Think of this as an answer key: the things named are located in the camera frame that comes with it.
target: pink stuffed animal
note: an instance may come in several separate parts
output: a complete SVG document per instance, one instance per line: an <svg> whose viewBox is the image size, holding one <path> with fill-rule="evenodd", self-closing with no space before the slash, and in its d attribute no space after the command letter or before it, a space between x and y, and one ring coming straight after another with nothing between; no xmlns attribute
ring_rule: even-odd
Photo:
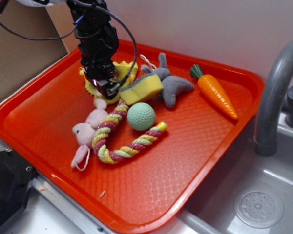
<svg viewBox="0 0 293 234"><path fill-rule="evenodd" d="M107 108L107 103L103 99L97 99L95 103L97 108L88 115L85 123L78 123L73 127L73 133L76 134L77 142L80 147L76 151L71 167L76 167L80 171L83 171L88 164L90 147L96 133L96 128L108 116L108 112L105 110ZM87 159L84 167L79 168L78 164L86 155Z"/></svg>

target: sink drain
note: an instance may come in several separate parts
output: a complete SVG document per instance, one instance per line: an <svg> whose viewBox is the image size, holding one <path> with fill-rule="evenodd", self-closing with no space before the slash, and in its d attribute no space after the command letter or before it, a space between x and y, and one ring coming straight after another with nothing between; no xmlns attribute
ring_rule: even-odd
<svg viewBox="0 0 293 234"><path fill-rule="evenodd" d="M245 224L254 228L269 228L282 218L283 203L269 189L250 187L237 195L234 210Z"/></svg>

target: tennis ball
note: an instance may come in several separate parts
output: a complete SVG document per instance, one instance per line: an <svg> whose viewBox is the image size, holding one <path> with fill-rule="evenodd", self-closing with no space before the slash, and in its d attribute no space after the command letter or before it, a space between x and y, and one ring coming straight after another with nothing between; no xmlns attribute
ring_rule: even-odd
<svg viewBox="0 0 293 234"><path fill-rule="evenodd" d="M138 131L144 131L155 123L156 114L153 108L144 102L134 104L127 113L130 126Z"/></svg>

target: orange tray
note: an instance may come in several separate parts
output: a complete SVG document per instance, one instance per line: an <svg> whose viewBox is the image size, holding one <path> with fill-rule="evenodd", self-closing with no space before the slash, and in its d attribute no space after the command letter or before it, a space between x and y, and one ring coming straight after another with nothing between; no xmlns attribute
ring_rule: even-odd
<svg viewBox="0 0 293 234"><path fill-rule="evenodd" d="M70 167L78 148L72 127L94 109L93 96L79 75L77 50L0 106L0 138L102 223L126 234L150 232L176 216L254 116L263 89L261 79L244 70L143 45L138 48L156 65L159 53L165 52L171 73L193 82L194 90L180 94L173 109L161 101L150 102L157 123L166 122L168 130L127 162L103 164L92 153L83 172ZM131 43L121 41L113 60L132 59ZM231 120L199 92L189 75L195 63L218 78L239 121ZM119 149L140 134L123 120L107 146Z"/></svg>

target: faucet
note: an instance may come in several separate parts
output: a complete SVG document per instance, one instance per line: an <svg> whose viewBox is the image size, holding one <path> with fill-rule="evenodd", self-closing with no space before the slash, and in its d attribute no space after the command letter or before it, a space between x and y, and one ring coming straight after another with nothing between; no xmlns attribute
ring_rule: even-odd
<svg viewBox="0 0 293 234"><path fill-rule="evenodd" d="M287 113L286 124L293 128L293 41L288 43L274 62L261 97L255 123L255 152L272 156L277 151L277 127L282 110Z"/></svg>

